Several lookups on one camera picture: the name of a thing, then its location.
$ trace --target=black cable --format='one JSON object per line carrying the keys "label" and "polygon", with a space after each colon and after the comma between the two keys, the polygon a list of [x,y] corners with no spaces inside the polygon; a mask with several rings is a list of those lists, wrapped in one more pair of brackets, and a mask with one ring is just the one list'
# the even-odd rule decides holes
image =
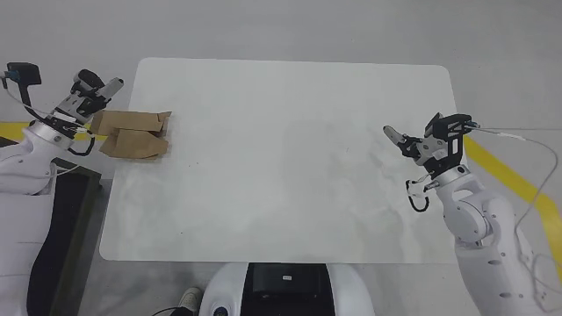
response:
{"label": "black cable", "polygon": [[94,144],[96,144],[96,136],[94,136],[94,133],[92,133],[90,130],[86,130],[86,132],[90,135],[90,144],[88,145],[88,148],[86,149],[85,152],[80,153],[75,151],[73,148],[69,147],[68,150],[71,154],[77,155],[77,156],[88,156],[91,153],[91,149],[94,148]]}
{"label": "black cable", "polygon": [[408,193],[407,198],[410,201],[410,204],[412,205],[412,209],[414,209],[415,212],[425,212],[426,210],[428,210],[429,207],[429,197],[425,197],[425,205],[420,209],[419,207],[417,207],[414,203],[414,200],[412,199],[412,196],[409,194],[409,190],[410,190],[410,184],[416,184],[418,183],[418,181],[412,181],[412,180],[407,180],[406,181],[406,192]]}
{"label": "black cable", "polygon": [[156,316],[156,315],[159,314],[159,313],[162,313],[162,312],[165,312],[165,311],[170,311],[170,310],[177,310],[177,309],[181,309],[181,307],[179,307],[179,306],[176,306],[176,307],[169,307],[169,308],[167,308],[167,309],[160,310],[160,311],[157,312],[157,313],[153,313],[153,314],[150,315],[150,316]]}

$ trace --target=concrete floor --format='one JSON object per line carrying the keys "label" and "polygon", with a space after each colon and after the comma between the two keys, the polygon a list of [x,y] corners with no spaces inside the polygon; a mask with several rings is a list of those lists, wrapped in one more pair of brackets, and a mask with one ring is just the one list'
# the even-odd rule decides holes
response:
{"label": "concrete floor", "polygon": [[[68,94],[80,68],[122,77],[112,109],[125,109],[136,65],[149,56],[409,63],[445,66],[458,110],[483,125],[562,127],[561,0],[0,0],[0,12],[0,61],[40,65],[44,85],[31,94],[41,109]],[[0,121],[28,119],[0,94]],[[525,135],[562,154],[560,132]],[[540,148],[474,138],[533,183],[548,172]],[[89,167],[111,177],[112,162],[95,159]],[[519,198],[474,170],[521,212]],[[545,190],[558,208],[560,173]],[[523,230],[548,252],[536,215]],[[150,314],[204,286],[218,267],[97,256],[80,314]],[[477,314],[455,265],[358,268],[378,315]]]}

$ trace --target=white cable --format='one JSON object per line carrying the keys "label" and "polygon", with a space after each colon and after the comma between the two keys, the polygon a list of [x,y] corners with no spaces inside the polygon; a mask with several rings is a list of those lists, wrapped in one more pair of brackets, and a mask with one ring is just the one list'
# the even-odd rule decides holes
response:
{"label": "white cable", "polygon": [[0,175],[2,176],[21,176],[21,177],[28,177],[28,178],[36,178],[36,179],[44,179],[44,178],[55,178],[61,175],[66,175],[68,172],[70,171],[74,171],[75,169],[78,169],[80,167],[80,165],[76,165],[71,169],[65,169],[62,172],[59,172],[55,175],[51,175],[51,176],[33,176],[33,175],[27,175],[27,174],[19,174],[19,173],[2,173]]}
{"label": "white cable", "polygon": [[527,217],[527,215],[529,214],[529,212],[532,210],[533,207],[535,207],[535,204],[537,203],[538,197],[540,196],[541,192],[543,191],[544,186],[546,185],[546,183],[551,179],[552,174],[554,174],[554,172],[556,171],[557,167],[558,167],[558,153],[556,151],[554,151],[554,149],[552,149],[551,147],[547,146],[546,144],[538,141],[538,140],[531,140],[528,138],[524,138],[522,136],[519,135],[515,135],[515,134],[509,134],[509,133],[502,133],[502,132],[495,132],[492,131],[492,129],[504,129],[504,128],[480,128],[480,127],[470,127],[472,130],[475,131],[481,131],[481,132],[486,132],[486,133],[492,133],[495,135],[498,135],[500,137],[510,137],[510,138],[514,138],[517,140],[526,140],[526,141],[530,141],[532,143],[538,144],[541,147],[546,148],[547,150],[549,150],[553,155],[554,155],[554,166],[552,167],[551,171],[548,173],[548,175],[546,176],[546,178],[541,182],[540,186],[538,187],[537,193],[535,193],[535,196],[533,197],[533,199],[531,200],[531,202],[529,203],[529,206],[527,207],[527,210],[525,210],[525,212],[523,213],[523,215],[521,216],[521,218],[519,218],[517,220],[517,222],[515,223],[515,241],[517,242],[517,247],[519,249],[519,261],[522,263],[523,266],[525,266],[525,268],[527,269],[527,271],[530,273],[531,278],[533,279],[533,290],[534,290],[534,294],[535,294],[535,301],[537,302],[538,306],[541,308],[541,310],[543,312],[546,313],[552,313],[552,312],[556,312],[560,309],[562,309],[562,307],[557,307],[555,309],[552,310],[546,310],[544,308],[544,305],[542,303],[542,301],[539,299],[538,296],[538,288],[537,288],[537,283],[540,283],[543,287],[545,287],[546,289],[548,289],[549,291],[553,291],[555,293],[558,294],[562,294],[562,291],[559,290],[558,288],[554,288],[550,285],[548,285],[547,283],[541,281],[538,277],[537,277],[537,260],[539,257],[543,257],[546,259],[551,260],[552,262],[554,262],[555,266],[559,267],[562,269],[562,263],[556,261],[552,256],[548,256],[545,254],[537,254],[533,257],[533,261],[531,264],[531,268],[529,268],[529,266],[527,265],[527,262],[525,262],[524,259],[524,255],[522,253],[522,246],[521,246],[521,241],[519,239],[519,234],[517,234],[517,229],[519,228],[519,226],[521,225],[522,221]]}

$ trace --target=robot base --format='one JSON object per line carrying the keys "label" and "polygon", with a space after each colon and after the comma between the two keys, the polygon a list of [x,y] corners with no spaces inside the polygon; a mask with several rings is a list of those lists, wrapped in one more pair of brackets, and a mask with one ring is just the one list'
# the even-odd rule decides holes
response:
{"label": "robot base", "polygon": [[375,316],[371,295],[346,264],[228,263],[205,290],[200,316]]}

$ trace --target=sneaker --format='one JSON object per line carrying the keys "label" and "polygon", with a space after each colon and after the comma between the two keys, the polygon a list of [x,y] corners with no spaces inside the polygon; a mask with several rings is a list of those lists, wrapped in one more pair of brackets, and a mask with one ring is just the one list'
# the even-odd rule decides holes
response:
{"label": "sneaker", "polygon": [[185,307],[197,315],[202,298],[203,292],[199,288],[192,287],[185,291],[182,299],[179,301],[179,307]]}

